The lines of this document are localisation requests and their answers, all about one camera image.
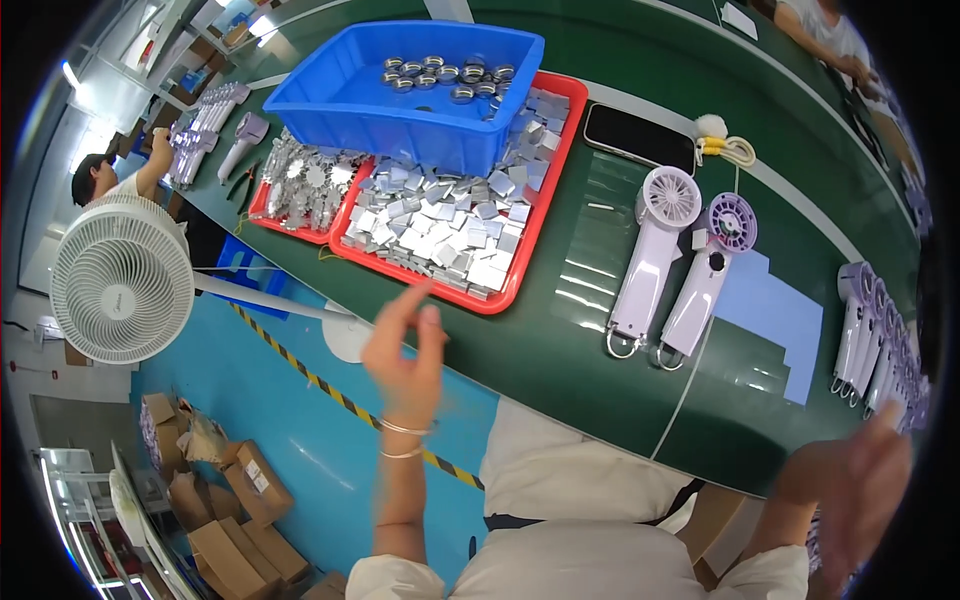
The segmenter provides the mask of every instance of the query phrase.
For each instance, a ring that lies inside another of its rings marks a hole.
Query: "yellow black hazard stripe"
[[[236,311],[238,315],[240,315],[240,317],[244,321],[247,322],[247,324],[251,327],[251,329],[253,329],[253,331],[256,331],[256,334],[260,336],[260,338],[262,338],[264,342],[266,342],[267,344],[270,344],[270,346],[274,350],[276,350],[277,354],[282,356],[284,360],[290,363],[290,365],[294,369],[299,371],[301,375],[309,379],[310,383],[312,383],[313,385],[323,390],[330,397],[336,400],[338,404],[340,404],[341,406],[349,410],[354,416],[356,416],[358,419],[360,419],[370,427],[373,427],[377,430],[381,429],[382,425],[380,425],[380,421],[377,420],[376,417],[371,415],[369,412],[367,412],[360,406],[357,406],[353,402],[353,400],[341,394],[339,390],[334,388],[329,383],[320,379],[316,374],[310,372],[310,370],[308,370],[306,366],[304,366],[303,363],[296,356],[291,354],[287,348],[284,348],[283,346],[281,346],[277,340],[275,340],[273,337],[271,337],[269,333],[263,330],[263,327],[261,327],[256,321],[251,319],[250,315],[247,314],[247,311],[245,311],[239,305],[234,304],[233,302],[230,302],[229,305],[233,308],[234,311]],[[477,490],[484,489],[483,483],[480,481],[479,477],[477,477],[476,475],[470,474],[468,471],[465,471],[462,468],[457,467],[456,465],[454,465],[453,463],[450,463],[449,461],[444,460],[443,458],[437,456],[436,454],[427,450],[426,448],[423,449],[423,460],[429,463],[430,465],[433,465],[434,467],[439,468],[440,470],[450,475],[453,475],[454,477],[466,483],[467,485],[473,486]]]

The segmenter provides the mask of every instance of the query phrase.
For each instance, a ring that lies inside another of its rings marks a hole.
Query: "metal hook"
[[[636,352],[636,349],[640,348],[640,338],[634,338],[634,347],[630,348],[629,354],[617,354],[616,352],[613,351],[613,348],[611,348],[610,346],[611,336],[613,336],[612,328],[607,330],[607,352],[609,352],[610,356],[612,356],[613,358],[630,358],[631,356],[634,355],[634,353]]]
[[[684,356],[682,354],[680,355],[680,362],[677,363],[676,367],[667,367],[666,365],[663,364],[663,361],[660,360],[660,354],[663,352],[663,345],[664,345],[664,342],[660,342],[660,345],[657,346],[657,354],[656,354],[657,365],[659,365],[660,368],[663,369],[664,371],[676,371],[677,369],[679,369],[684,365]]]

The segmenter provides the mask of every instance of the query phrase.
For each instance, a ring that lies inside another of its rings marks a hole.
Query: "bracelet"
[[[409,452],[404,452],[403,454],[387,454],[383,450],[380,450],[380,455],[386,458],[411,458],[411,457],[417,456],[421,452],[423,452],[423,446],[419,445],[413,450],[410,450]]]
[[[436,428],[436,424],[434,424],[429,429],[407,429],[406,427],[400,427],[399,425],[394,425],[393,423],[389,422],[386,419],[383,419],[382,417],[380,418],[380,424],[386,427],[387,429],[390,429],[391,431],[395,431],[397,433],[407,433],[412,436],[421,436],[421,437],[430,435],[431,433],[433,433],[433,430]]]

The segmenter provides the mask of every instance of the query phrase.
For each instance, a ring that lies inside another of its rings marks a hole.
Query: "pliers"
[[[243,211],[247,209],[247,204],[250,203],[250,199],[253,196],[253,189],[256,187],[254,181],[256,180],[256,170],[257,168],[259,168],[259,166],[260,166],[260,158],[258,158],[256,161],[253,162],[252,165],[250,165],[250,168],[247,169],[247,171],[240,176],[240,179],[238,179],[236,183],[233,184],[233,187],[230,188],[230,191],[227,192],[227,201],[229,202],[230,200],[232,200],[233,194],[235,194],[236,191],[240,189],[240,184],[243,183],[244,180],[247,181],[247,190],[244,192],[243,200],[240,203],[240,207],[237,208],[237,214],[242,214]]]

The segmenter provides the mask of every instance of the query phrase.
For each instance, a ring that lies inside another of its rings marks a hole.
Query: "white shirt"
[[[866,42],[863,41],[863,37],[860,36],[860,33],[857,32],[846,16],[841,14],[837,24],[830,27],[827,23],[827,16],[824,14],[824,10],[820,8],[817,0],[778,0],[778,2],[793,9],[793,12],[800,18],[800,24],[803,26],[804,31],[813,36],[818,42],[827,46],[827,48],[832,50],[838,57],[857,57],[867,65],[867,68],[873,69],[870,60],[870,51],[867,50]],[[853,90],[853,79],[846,73],[841,73],[840,75],[843,77],[844,85],[847,89]],[[887,92],[883,89],[882,85],[871,82],[871,86],[875,87],[882,97],[885,98],[887,96]],[[878,110],[890,117],[894,116],[885,101],[877,102],[862,95],[861,98],[863,98],[868,108]]]
[[[673,534],[693,502],[657,527],[690,482],[501,400],[480,468],[484,514],[548,519],[490,532],[449,598],[469,600],[774,600],[806,596],[807,554],[787,546],[739,564],[707,594]],[[396,556],[358,561],[347,600],[440,600],[429,566]]]
[[[803,600],[807,557],[784,546],[734,567],[707,593],[686,546],[657,527],[613,521],[545,521],[494,531],[449,598],[470,600]],[[347,600],[441,600],[430,567],[395,556],[358,561]]]
[[[110,196],[112,194],[133,194],[134,196],[139,196],[140,192],[136,191],[136,173],[111,187],[104,196]]]

